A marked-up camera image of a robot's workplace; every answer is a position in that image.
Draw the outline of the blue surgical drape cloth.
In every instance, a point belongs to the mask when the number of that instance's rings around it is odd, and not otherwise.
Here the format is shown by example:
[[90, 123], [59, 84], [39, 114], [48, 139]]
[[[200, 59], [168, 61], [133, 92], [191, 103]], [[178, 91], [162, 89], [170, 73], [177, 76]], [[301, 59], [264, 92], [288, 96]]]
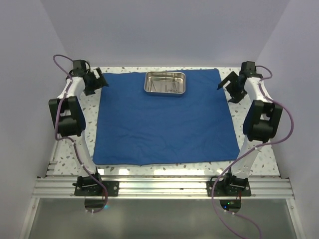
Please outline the blue surgical drape cloth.
[[219, 71], [186, 70], [180, 97], [144, 90], [145, 73], [107, 73], [93, 162], [177, 164], [236, 159], [239, 146]]

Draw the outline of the stainless steel instrument tray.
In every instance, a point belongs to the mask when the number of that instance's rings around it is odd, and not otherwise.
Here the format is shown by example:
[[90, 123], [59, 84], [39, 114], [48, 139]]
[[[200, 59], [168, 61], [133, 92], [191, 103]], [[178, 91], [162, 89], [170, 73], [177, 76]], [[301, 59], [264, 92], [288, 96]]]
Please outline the stainless steel instrument tray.
[[183, 72], [146, 72], [144, 91], [154, 96], [180, 97], [186, 92], [186, 75]]

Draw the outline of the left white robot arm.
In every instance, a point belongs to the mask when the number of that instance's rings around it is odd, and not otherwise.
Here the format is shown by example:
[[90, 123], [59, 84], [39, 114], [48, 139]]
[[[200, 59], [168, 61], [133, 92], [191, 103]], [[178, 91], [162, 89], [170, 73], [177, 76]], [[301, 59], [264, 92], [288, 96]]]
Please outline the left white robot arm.
[[64, 140], [71, 148], [78, 168], [75, 186], [76, 196], [107, 196], [97, 166], [93, 163], [85, 140], [86, 121], [80, 106], [81, 94], [90, 96], [95, 91], [108, 87], [101, 69], [94, 70], [86, 60], [72, 60], [67, 74], [66, 85], [62, 93], [48, 102], [55, 130], [56, 141]]

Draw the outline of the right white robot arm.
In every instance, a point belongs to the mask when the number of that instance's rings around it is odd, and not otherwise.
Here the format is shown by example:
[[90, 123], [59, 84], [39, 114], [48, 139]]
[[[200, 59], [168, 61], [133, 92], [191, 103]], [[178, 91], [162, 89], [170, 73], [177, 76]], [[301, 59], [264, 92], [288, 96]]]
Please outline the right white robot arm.
[[242, 126], [244, 142], [237, 157], [239, 161], [226, 171], [223, 179], [211, 184], [215, 196], [251, 195], [248, 178], [257, 150], [277, 133], [283, 108], [272, 102], [261, 79], [255, 62], [245, 61], [238, 74], [231, 72], [218, 84], [219, 89], [225, 88], [229, 93], [229, 102], [238, 104], [249, 96], [251, 106]]

